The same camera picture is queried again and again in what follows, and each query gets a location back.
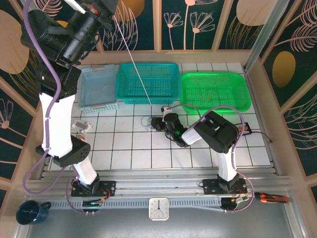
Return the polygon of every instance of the clock face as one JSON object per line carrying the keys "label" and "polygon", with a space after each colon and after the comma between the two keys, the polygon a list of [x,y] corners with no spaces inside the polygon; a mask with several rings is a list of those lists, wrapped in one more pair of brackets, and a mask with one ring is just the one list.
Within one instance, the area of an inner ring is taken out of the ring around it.
{"label": "clock face", "polygon": [[149,218],[153,221],[165,221],[169,217],[169,201],[167,198],[151,198],[149,200]]}

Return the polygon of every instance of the screwdriver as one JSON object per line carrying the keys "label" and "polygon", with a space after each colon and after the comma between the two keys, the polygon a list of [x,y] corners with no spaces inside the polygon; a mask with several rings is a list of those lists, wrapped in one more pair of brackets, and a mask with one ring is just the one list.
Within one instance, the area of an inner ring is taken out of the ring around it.
{"label": "screwdriver", "polygon": [[265,192],[255,192],[255,198],[261,202],[268,202],[268,203],[289,203],[289,199],[287,196],[283,195],[275,195],[275,194],[268,194]]}

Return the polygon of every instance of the gray floor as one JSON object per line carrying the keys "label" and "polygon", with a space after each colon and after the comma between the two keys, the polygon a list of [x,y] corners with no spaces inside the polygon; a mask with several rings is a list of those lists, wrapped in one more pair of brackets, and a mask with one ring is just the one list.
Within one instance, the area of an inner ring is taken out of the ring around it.
{"label": "gray floor", "polygon": [[246,211],[224,214],[175,208],[164,222],[153,222],[146,209],[104,210],[85,217],[71,210],[51,210],[30,228],[28,238],[291,238],[282,204],[258,201]]}

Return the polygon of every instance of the blue mug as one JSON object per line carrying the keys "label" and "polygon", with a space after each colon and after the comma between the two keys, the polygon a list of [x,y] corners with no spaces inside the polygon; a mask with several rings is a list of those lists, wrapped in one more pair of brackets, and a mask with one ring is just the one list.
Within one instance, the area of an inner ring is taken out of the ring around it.
{"label": "blue mug", "polygon": [[21,225],[33,225],[42,223],[49,213],[50,202],[43,204],[37,201],[24,202],[16,212],[16,220]]}

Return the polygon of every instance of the plastic basket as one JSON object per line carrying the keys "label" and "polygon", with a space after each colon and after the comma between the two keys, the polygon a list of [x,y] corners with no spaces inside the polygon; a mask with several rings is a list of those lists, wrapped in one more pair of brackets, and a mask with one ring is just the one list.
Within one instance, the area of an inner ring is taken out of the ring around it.
{"label": "plastic basket", "polygon": [[[248,110],[251,99],[244,77],[230,72],[189,72],[181,76],[181,103],[190,103],[204,114],[210,108],[229,105],[240,112]],[[188,114],[197,114],[190,106],[183,106]],[[235,114],[231,109],[217,109],[219,114]]]}
{"label": "plastic basket", "polygon": [[82,69],[79,108],[84,113],[117,110],[118,102],[114,96],[115,80],[114,64]]}
{"label": "plastic basket", "polygon": [[[152,104],[172,104],[180,95],[180,73],[175,63],[136,63]],[[149,104],[132,63],[120,65],[115,96],[127,104]]]}

